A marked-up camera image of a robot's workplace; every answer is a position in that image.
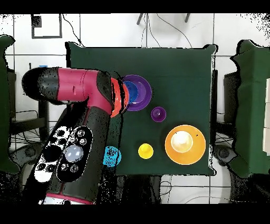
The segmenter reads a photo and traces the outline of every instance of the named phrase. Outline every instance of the small purple bowl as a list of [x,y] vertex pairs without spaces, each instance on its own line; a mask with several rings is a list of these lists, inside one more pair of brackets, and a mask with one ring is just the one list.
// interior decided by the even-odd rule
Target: small purple bowl
[[155,122],[162,122],[166,118],[166,111],[163,107],[155,107],[151,112],[151,117]]

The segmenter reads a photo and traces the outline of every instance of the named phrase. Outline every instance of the yellow bowl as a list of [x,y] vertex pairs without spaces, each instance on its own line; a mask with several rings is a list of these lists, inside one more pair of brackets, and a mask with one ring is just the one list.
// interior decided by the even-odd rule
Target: yellow bowl
[[154,150],[151,145],[143,143],[138,150],[139,156],[145,160],[153,156]]

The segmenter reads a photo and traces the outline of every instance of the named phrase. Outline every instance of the white tile floor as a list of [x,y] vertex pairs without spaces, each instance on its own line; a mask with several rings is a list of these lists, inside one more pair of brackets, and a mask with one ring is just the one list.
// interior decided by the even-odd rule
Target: white tile floor
[[[36,35],[50,35],[59,28],[58,16],[41,15],[42,28],[35,28]],[[65,14],[72,24],[74,33],[85,46],[146,46],[146,32],[143,19],[136,25],[139,14]],[[236,66],[229,58],[236,53],[237,43],[242,39],[251,39],[261,46],[269,46],[270,39],[263,23],[250,14],[191,14],[185,23],[186,13],[165,14],[159,16],[180,29],[189,39],[193,48],[202,48],[206,44],[218,45],[216,69],[218,70],[217,111],[224,112],[223,77],[236,71]],[[186,38],[176,29],[162,21],[155,13],[149,14],[153,36],[164,48],[190,48]],[[62,19],[61,39],[32,39],[30,15],[0,15],[0,35],[11,35],[15,39],[14,47],[6,50],[6,61],[17,73],[16,110],[37,109],[37,102],[23,95],[22,75],[29,69],[41,65],[65,67],[65,41],[78,43],[70,25]],[[158,47],[148,27],[148,47]],[[50,105],[50,126],[58,120],[63,106]],[[33,118],[34,113],[20,114],[18,118]],[[223,121],[223,115],[217,119]],[[170,193],[162,196],[162,203],[227,203],[230,194],[229,172],[213,158],[213,168],[217,174],[207,176],[177,176],[171,179],[173,186]],[[163,176],[163,181],[170,181],[170,176]],[[169,191],[167,182],[163,182],[161,194]]]

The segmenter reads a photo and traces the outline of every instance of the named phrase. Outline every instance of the white box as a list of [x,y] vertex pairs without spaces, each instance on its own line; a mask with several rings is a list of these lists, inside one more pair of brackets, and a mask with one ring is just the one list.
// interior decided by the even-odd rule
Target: white box
[[270,128],[270,102],[265,104],[264,127]]
[[270,79],[266,79],[266,96],[265,102],[270,102]]
[[264,128],[263,151],[270,153],[270,128]]

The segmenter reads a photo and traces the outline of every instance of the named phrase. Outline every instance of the orange bowl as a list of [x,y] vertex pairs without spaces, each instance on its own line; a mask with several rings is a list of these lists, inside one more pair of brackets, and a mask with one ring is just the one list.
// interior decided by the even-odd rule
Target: orange bowl
[[[190,150],[179,153],[171,145],[172,136],[179,131],[187,132],[191,135],[193,145]],[[169,132],[165,140],[165,150],[168,157],[180,165],[191,165],[198,162],[205,153],[206,142],[202,132],[191,125],[180,125]]]
[[[112,85],[112,101],[114,104],[114,110],[112,111],[111,118],[115,117],[117,114],[122,113],[125,111],[128,101],[129,101],[129,93],[128,89],[125,84],[118,79],[111,78],[111,85]],[[124,96],[121,95],[120,85],[124,90]]]

